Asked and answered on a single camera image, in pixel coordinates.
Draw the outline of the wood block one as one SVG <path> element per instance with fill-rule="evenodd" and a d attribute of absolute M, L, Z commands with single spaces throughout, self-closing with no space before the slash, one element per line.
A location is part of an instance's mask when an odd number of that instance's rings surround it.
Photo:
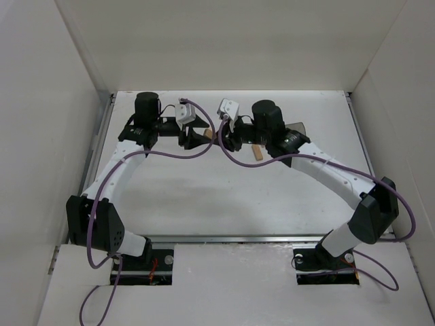
<path fill-rule="evenodd" d="M 217 138 L 217 133 L 212 131 L 212 129 L 206 129 L 204 130 L 203 136 L 206 137 L 207 139 L 213 139 L 213 138 Z"/>

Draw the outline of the smoky transparent plastic box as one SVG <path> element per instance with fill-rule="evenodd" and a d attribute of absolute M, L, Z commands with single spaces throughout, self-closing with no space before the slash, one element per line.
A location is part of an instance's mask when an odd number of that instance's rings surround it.
<path fill-rule="evenodd" d="M 281 155 L 299 153 L 299 148 L 305 143 L 310 143 L 306 136 L 305 126 L 302 122 L 286 124 L 285 131 L 281 135 L 278 148 Z"/>

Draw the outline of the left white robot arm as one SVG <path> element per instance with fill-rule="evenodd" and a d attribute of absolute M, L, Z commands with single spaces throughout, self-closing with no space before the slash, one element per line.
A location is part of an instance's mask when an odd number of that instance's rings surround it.
<path fill-rule="evenodd" d="M 163 156 L 153 149 L 160 137 L 178 137 L 182 145 L 187 145 L 194 128 L 215 128 L 209 114 L 191 100 L 181 98 L 173 108 L 174 116 L 165 117 L 157 93 L 138 93 L 135 111 L 119 134 L 108 163 L 81 195 L 68 199 L 71 242 L 86 248 L 91 268 L 101 267 L 93 260 L 92 250 L 106 252 L 107 258 L 126 255 L 151 260 L 152 241 L 125 228 L 117 203 L 143 161 L 148 156 Z"/>

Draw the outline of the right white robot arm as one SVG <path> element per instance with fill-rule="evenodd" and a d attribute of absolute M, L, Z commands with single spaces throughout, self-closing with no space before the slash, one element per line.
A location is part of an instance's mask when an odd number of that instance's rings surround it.
<path fill-rule="evenodd" d="M 376 183 L 341 166 L 304 133 L 287 126 L 273 101 L 258 101 L 251 110 L 253 118 L 246 124 L 239 116 L 237 102 L 224 99 L 220 103 L 218 113 L 224 121 L 220 139 L 226 149 L 238 151 L 244 143 L 263 145 L 270 157 L 280 158 L 286 166 L 314 178 L 353 209 L 350 220 L 328 232 L 315 248 L 295 253 L 300 270 L 338 270 L 356 246 L 376 243 L 398 216 L 394 182 L 384 177 Z"/>

